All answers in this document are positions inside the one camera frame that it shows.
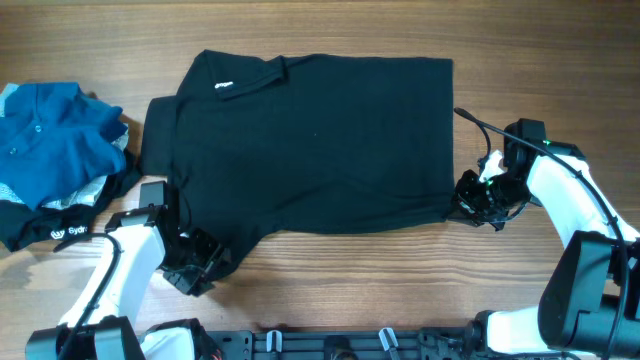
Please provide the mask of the black polo shirt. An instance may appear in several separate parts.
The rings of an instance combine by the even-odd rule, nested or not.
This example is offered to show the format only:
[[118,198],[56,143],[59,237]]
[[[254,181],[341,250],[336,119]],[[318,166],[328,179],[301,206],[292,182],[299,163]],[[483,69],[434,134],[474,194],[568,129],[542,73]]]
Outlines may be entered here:
[[179,227],[203,231],[232,274],[265,237],[438,223],[454,191],[446,58],[198,54],[153,99],[141,171],[176,190]]

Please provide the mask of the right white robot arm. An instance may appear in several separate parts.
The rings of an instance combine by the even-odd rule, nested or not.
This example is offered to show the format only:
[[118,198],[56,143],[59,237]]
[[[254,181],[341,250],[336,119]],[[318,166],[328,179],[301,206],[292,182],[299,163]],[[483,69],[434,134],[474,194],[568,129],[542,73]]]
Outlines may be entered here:
[[581,150],[548,139],[541,121],[501,130],[478,172],[456,184],[449,219],[500,231],[530,204],[548,214],[563,253],[533,307],[484,311],[469,323],[465,350],[496,358],[639,356],[639,232],[614,209]]

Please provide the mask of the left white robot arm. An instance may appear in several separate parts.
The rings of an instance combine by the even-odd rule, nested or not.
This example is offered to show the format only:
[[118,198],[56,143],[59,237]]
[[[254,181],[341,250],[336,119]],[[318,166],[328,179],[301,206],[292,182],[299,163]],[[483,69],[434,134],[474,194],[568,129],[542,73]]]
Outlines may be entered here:
[[156,325],[143,336],[133,326],[156,271],[185,295],[211,289],[208,277],[229,262],[210,235],[181,232],[177,195],[164,181],[140,188],[139,206],[111,217],[103,254],[87,285],[53,328],[36,330],[29,359],[222,359],[221,346],[196,319]]

